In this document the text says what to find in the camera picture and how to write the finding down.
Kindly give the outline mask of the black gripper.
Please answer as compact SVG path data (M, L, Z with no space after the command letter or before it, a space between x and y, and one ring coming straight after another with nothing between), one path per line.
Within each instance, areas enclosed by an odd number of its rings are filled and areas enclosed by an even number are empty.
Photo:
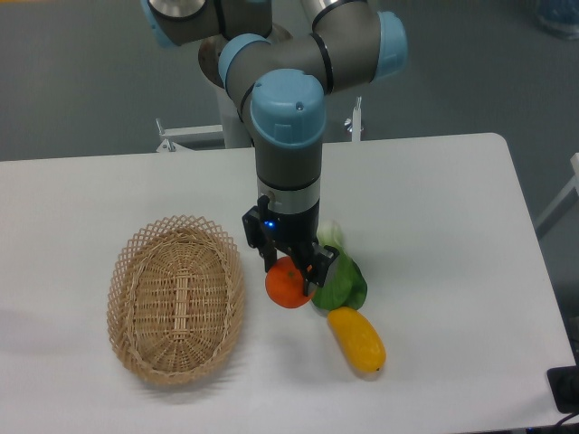
M304 212L284 214L270 208L271 199L262 195L242 217L245 237L257 249L268 272L277 261L277 250L288 254L303 277L302 292L311 296L333 278L337 267L337 248L316 243L319 202Z

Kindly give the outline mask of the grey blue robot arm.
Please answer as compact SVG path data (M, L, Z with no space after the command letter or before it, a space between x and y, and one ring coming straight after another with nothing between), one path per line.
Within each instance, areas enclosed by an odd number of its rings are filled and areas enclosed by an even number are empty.
M257 203L243 215L248 244L270 269L289 256L309 295L337 265L336 248L318 242L322 141L328 94L402 70L402 21L365 1L307 1L308 35L272 42L268 1L145 1L165 46L220 36L217 70L255 148Z

